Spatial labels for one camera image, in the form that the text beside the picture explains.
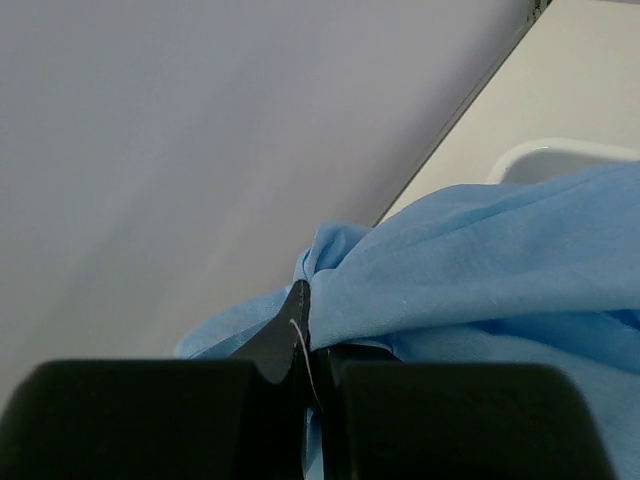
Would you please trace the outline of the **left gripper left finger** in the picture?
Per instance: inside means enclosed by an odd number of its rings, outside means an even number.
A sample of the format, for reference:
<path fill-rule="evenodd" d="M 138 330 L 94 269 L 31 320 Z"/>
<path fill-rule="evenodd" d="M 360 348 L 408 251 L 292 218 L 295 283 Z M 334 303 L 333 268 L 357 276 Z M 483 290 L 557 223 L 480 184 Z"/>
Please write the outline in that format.
<path fill-rule="evenodd" d="M 310 287 L 224 360 L 57 360 L 1 418 L 5 479 L 300 479 Z"/>

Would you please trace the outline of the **blue shirt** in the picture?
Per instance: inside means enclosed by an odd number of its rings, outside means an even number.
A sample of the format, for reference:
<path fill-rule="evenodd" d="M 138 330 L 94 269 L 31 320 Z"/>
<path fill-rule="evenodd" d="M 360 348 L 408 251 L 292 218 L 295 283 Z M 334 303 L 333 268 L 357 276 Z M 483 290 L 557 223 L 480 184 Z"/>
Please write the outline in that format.
<path fill-rule="evenodd" d="M 319 228 L 292 283 L 223 311 L 181 360 L 224 360 L 310 287 L 304 475 L 326 478 L 315 354 L 551 367 L 582 395 L 615 475 L 639 475 L 639 166 L 530 185 L 458 185 L 374 228 Z"/>

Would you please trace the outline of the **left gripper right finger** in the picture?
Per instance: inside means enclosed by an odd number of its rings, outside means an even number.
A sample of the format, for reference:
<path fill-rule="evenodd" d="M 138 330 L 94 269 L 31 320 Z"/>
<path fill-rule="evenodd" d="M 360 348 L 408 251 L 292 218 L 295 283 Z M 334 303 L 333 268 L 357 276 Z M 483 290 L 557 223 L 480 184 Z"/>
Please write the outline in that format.
<path fill-rule="evenodd" d="M 543 365 L 314 356 L 329 479 L 611 479 L 577 388 Z"/>

